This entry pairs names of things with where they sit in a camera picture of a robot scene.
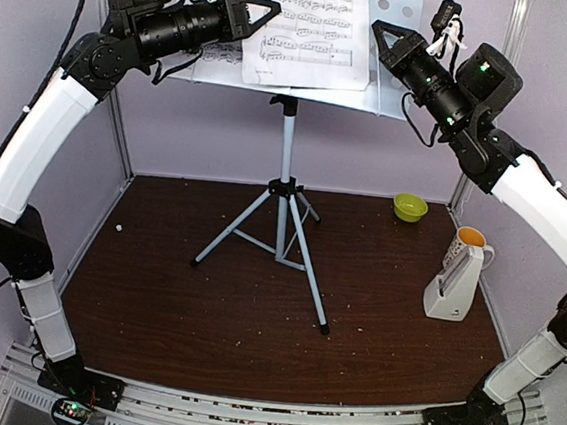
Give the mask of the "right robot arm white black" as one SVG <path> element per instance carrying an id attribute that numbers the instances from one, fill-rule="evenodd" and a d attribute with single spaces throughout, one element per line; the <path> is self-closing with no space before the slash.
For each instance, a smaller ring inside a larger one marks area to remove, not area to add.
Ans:
<path id="1" fill-rule="evenodd" d="M 417 31 L 374 21 L 379 61 L 411 91 L 438 125 L 440 142 L 454 151 L 460 168 L 483 192 L 523 218 L 567 267 L 567 194 L 535 153 L 495 127 L 493 120 L 523 88 L 509 60 L 488 43 L 451 75 L 429 55 Z M 544 329 L 491 370 L 459 425 L 487 425 L 505 404 L 567 358 L 567 294 Z"/>

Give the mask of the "light blue music stand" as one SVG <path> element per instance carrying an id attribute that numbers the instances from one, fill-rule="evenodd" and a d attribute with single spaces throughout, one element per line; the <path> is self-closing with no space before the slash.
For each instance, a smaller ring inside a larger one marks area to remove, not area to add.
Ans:
<path id="1" fill-rule="evenodd" d="M 273 95 L 270 99 L 271 104 L 281 107 L 283 116 L 281 170 L 278 178 L 269 181 L 259 197 L 196 255 L 191 261 L 193 266 L 198 266 L 204 261 L 229 235 L 237 235 L 271 253 L 276 262 L 307 275 L 321 333 L 328 332 L 327 315 L 303 227 L 307 218 L 313 218 L 315 222 L 319 222 L 321 218 L 305 198 L 302 186 L 291 174 L 297 109 L 300 101 L 310 100 L 393 119 L 401 118 L 400 99 L 397 96 L 399 86 L 379 65 L 371 23 L 382 19 L 397 25 L 419 27 L 422 7 L 423 0 L 369 0 L 370 70 L 368 85 L 364 90 L 259 86 L 245 83 L 243 80 L 241 84 L 225 84 L 227 87 L 271 93 Z"/>

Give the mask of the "sheet music page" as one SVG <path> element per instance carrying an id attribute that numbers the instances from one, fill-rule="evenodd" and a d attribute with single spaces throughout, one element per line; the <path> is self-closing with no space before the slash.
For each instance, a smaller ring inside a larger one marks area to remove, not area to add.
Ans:
<path id="1" fill-rule="evenodd" d="M 259 86 L 366 89 L 369 0 L 273 0 L 281 12 L 242 43 L 242 80 Z"/>
<path id="2" fill-rule="evenodd" d="M 242 83 L 242 42 L 214 43 L 204 46 L 201 59 L 172 74 L 187 81 L 235 85 Z"/>

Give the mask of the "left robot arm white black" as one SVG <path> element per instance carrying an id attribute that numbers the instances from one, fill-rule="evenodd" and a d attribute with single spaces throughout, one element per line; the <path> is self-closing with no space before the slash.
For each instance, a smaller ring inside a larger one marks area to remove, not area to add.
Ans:
<path id="1" fill-rule="evenodd" d="M 251 37 L 280 14 L 273 0 L 108 0 L 98 32 L 69 37 L 0 147 L 0 263 L 24 302 L 52 380 L 68 397 L 90 388 L 58 292 L 31 192 L 76 126 L 131 70 L 161 82 L 164 57 Z"/>

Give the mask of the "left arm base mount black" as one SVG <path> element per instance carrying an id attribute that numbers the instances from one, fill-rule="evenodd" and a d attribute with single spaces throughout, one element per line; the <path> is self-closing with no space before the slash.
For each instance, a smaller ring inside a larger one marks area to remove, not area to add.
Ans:
<path id="1" fill-rule="evenodd" d="M 89 407 L 115 411 L 124 392 L 124 381 L 87 369 L 45 367 L 37 378 L 45 389 L 79 401 Z"/>

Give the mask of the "white metronome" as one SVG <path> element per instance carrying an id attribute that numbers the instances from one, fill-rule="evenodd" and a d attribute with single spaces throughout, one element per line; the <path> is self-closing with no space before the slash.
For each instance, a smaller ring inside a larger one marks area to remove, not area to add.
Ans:
<path id="1" fill-rule="evenodd" d="M 464 248 L 440 271 L 423 292 L 424 314 L 428 318 L 461 322 L 473 304 L 484 262 L 480 248 Z"/>

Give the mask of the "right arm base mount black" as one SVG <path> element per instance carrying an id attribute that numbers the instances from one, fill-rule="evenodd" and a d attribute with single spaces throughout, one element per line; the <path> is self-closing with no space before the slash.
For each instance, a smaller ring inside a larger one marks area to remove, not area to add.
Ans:
<path id="1" fill-rule="evenodd" d="M 422 415 L 424 425 L 508 425 L 504 413 L 468 403 L 426 408 Z"/>

